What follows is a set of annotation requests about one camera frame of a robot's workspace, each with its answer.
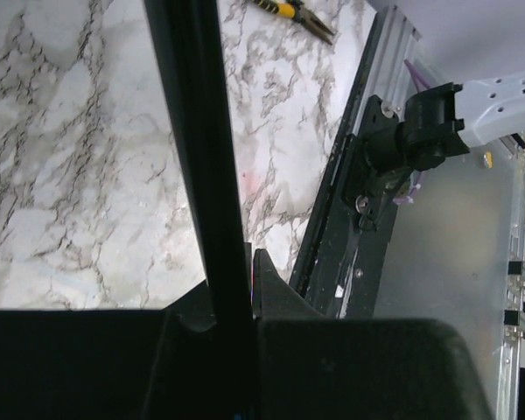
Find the plier handle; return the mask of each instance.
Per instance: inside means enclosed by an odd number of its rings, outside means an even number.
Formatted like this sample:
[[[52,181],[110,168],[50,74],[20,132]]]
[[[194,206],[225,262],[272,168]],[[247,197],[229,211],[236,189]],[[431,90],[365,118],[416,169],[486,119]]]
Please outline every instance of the plier handle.
[[[273,0],[252,0],[261,9],[274,15],[288,18],[301,24],[307,31],[325,41],[328,45],[333,42],[329,36],[334,36],[331,31],[315,13],[305,8],[304,2],[299,0],[288,0],[286,3],[277,3]]]

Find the gray panel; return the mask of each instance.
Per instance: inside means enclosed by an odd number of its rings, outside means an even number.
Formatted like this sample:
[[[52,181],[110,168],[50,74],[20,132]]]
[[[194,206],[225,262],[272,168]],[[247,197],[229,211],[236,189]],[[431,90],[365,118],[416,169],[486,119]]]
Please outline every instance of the gray panel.
[[[492,169],[483,165],[485,151],[493,154]],[[502,141],[429,171],[415,204],[399,209],[375,307],[377,318],[438,319],[455,327],[500,415],[500,374],[516,374],[504,348],[503,313],[511,249],[522,259],[524,209],[525,155]],[[500,391],[514,400],[510,388]]]

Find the yellow plier handle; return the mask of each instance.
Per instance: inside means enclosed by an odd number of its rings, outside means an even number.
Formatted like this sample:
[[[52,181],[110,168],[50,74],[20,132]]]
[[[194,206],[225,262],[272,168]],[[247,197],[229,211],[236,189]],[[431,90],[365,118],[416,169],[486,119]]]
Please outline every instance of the yellow plier handle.
[[[272,0],[253,0],[253,3],[273,15],[283,16],[288,19],[293,19],[296,16],[296,9],[288,3],[276,3]]]

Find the gray marble vein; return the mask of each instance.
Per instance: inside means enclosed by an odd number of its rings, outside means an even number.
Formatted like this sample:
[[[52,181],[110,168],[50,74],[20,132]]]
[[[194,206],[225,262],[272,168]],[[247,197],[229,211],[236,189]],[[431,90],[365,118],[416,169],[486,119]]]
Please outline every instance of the gray marble vein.
[[[244,233],[287,279],[374,12],[306,2],[330,47],[219,3]],[[141,2],[0,0],[0,308],[160,307],[203,278]]]

